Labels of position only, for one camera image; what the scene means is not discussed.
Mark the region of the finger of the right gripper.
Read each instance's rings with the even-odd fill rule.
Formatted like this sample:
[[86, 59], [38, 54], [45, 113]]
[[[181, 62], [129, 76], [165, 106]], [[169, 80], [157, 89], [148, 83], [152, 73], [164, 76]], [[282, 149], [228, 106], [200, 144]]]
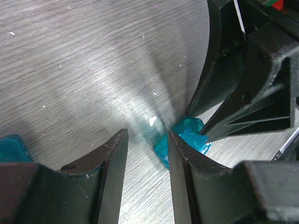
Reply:
[[299, 42], [286, 31], [267, 24], [251, 33], [242, 77], [201, 134], [216, 141], [293, 128], [298, 68]]

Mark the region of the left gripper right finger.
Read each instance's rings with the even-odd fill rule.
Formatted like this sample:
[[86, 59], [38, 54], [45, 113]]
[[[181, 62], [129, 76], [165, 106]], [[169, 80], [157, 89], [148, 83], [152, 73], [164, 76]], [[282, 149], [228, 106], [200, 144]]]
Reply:
[[271, 161], [223, 166], [173, 131], [168, 154], [177, 224], [296, 224], [299, 221], [299, 146]]

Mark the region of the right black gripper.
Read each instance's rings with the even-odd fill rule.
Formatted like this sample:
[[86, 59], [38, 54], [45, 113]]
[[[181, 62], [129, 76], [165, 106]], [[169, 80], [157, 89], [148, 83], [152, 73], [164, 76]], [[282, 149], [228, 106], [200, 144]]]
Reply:
[[238, 7], [245, 29], [241, 30], [232, 0], [209, 0], [210, 36], [206, 60], [199, 83], [186, 113], [196, 117], [219, 104], [239, 83], [249, 35], [272, 24], [266, 38], [278, 28], [299, 42], [299, 2], [297, 0], [239, 0]]

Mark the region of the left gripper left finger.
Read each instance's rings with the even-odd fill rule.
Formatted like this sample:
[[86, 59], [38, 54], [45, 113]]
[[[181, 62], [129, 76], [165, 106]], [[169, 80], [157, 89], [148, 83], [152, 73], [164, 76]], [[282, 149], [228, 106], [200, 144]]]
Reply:
[[127, 153], [128, 130], [121, 129], [59, 170], [35, 162], [1, 163], [1, 223], [118, 223]]

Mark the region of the teal pill box pair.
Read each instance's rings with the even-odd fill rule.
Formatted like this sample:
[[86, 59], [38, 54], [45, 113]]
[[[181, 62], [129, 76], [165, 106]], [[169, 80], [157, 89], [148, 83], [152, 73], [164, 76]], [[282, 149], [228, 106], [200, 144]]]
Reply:
[[33, 162], [33, 159], [17, 134], [0, 139], [0, 162]]

